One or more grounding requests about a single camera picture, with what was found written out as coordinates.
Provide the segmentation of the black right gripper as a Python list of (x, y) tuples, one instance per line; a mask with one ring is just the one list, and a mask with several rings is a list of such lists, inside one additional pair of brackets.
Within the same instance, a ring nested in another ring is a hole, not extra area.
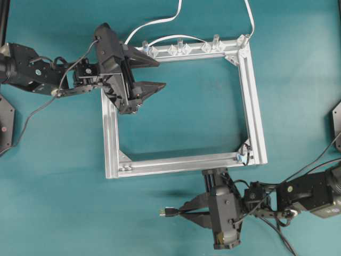
[[(203, 170), (206, 193), (185, 202), (178, 210), (183, 217), (212, 229), (215, 242), (240, 242), (241, 196), (226, 168)], [(209, 212), (185, 213), (209, 209)]]

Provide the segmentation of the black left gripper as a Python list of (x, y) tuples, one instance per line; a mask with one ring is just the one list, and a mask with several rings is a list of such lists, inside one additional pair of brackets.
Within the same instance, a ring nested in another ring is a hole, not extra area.
[(158, 67), (160, 63), (135, 47), (123, 44), (107, 23), (94, 32), (99, 77), (105, 96), (120, 114), (134, 114), (144, 101), (162, 90), (166, 83), (134, 82), (131, 68)]

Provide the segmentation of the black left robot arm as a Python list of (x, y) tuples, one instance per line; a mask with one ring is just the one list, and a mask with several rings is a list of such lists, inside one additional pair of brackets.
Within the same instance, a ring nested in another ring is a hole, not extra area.
[(134, 68), (158, 67), (159, 62), (121, 42), (107, 23), (96, 28), (91, 47), (96, 49), (96, 63), (87, 57), (51, 60), (30, 47), (8, 43), (1, 47), (1, 83), (57, 98), (101, 88), (122, 115), (136, 113), (144, 100), (165, 87), (134, 79)]

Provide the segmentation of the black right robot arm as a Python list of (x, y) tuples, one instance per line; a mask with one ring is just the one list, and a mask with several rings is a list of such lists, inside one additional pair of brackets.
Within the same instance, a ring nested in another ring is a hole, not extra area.
[(243, 195), (227, 170), (204, 170), (202, 174), (205, 193), (184, 203), (176, 214), (212, 230), (217, 250), (240, 244), (242, 217), (247, 213), (287, 222), (302, 211), (320, 218), (340, 214), (340, 166), (304, 174), (280, 185), (252, 182)]

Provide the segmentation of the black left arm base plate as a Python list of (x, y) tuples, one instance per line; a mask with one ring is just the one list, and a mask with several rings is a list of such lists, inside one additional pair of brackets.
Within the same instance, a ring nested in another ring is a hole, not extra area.
[(15, 108), (1, 95), (1, 154), (12, 146)]

